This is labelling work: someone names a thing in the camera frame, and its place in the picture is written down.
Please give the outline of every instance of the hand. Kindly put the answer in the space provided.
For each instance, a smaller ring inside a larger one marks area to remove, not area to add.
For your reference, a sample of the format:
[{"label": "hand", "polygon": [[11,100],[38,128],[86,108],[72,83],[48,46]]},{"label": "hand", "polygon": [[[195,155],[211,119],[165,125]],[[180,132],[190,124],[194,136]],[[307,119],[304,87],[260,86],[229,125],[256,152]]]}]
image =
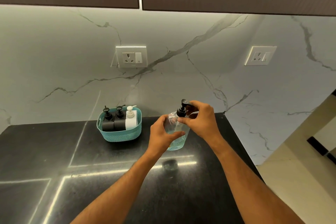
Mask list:
[{"label": "hand", "polygon": [[213,108],[209,104],[199,101],[190,101],[195,107],[187,107],[189,118],[178,118],[178,121],[187,124],[196,134],[205,141],[221,136]]},{"label": "hand", "polygon": [[171,142],[175,139],[185,135],[184,131],[177,131],[173,134],[167,134],[163,122],[168,118],[168,115],[162,115],[158,120],[150,127],[150,137],[147,153],[151,156],[155,156],[158,159],[168,149]]}]

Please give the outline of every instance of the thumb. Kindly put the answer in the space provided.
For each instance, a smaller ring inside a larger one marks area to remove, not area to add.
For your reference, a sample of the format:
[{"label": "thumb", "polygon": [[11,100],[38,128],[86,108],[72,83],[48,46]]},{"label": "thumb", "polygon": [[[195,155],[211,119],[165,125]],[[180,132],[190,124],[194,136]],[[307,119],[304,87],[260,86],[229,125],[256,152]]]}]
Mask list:
[{"label": "thumb", "polygon": [[190,118],[178,118],[177,121],[181,122],[183,124],[186,124],[186,125],[188,125],[190,127],[190,122],[191,122]]},{"label": "thumb", "polygon": [[172,134],[170,134],[170,138],[172,141],[174,141],[175,139],[181,137],[181,136],[184,136],[186,133],[184,131],[176,131]]}]

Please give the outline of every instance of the black pump head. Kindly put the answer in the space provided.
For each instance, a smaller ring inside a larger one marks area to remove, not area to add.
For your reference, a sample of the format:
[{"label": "black pump head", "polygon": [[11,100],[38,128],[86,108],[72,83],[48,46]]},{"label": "black pump head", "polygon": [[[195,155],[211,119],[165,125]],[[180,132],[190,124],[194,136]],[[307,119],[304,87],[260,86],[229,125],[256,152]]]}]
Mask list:
[{"label": "black pump head", "polygon": [[189,101],[187,101],[186,99],[182,99],[181,100],[181,107],[177,109],[176,114],[179,117],[185,117],[187,114],[187,106],[191,106],[194,107]]},{"label": "black pump head", "polygon": [[117,117],[118,118],[123,118],[124,117],[124,113],[121,111],[122,109],[123,109],[123,106],[125,106],[125,105],[122,105],[122,106],[117,106]]},{"label": "black pump head", "polygon": [[112,114],[109,111],[110,109],[105,106],[105,108],[103,109],[103,112],[105,113],[106,120],[111,120],[113,118]]}]

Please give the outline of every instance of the forearm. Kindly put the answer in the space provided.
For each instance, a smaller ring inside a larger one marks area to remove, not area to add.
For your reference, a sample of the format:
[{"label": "forearm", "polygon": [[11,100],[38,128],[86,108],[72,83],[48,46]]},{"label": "forearm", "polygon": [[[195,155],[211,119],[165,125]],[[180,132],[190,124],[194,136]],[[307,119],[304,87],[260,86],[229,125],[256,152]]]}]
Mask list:
[{"label": "forearm", "polygon": [[72,224],[123,223],[159,156],[145,153],[118,181],[88,205]]},{"label": "forearm", "polygon": [[206,140],[218,157],[246,224],[303,223],[245,164],[220,135]]}]

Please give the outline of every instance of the white pump head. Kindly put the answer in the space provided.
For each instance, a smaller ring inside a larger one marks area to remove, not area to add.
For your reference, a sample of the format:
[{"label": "white pump head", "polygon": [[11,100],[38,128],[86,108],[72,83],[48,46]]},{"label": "white pump head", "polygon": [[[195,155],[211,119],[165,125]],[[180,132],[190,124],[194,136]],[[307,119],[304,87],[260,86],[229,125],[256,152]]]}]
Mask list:
[{"label": "white pump head", "polygon": [[128,118],[133,118],[134,117],[134,112],[132,111],[133,110],[133,107],[136,107],[136,105],[133,105],[133,106],[128,106],[127,107],[127,117]]}]

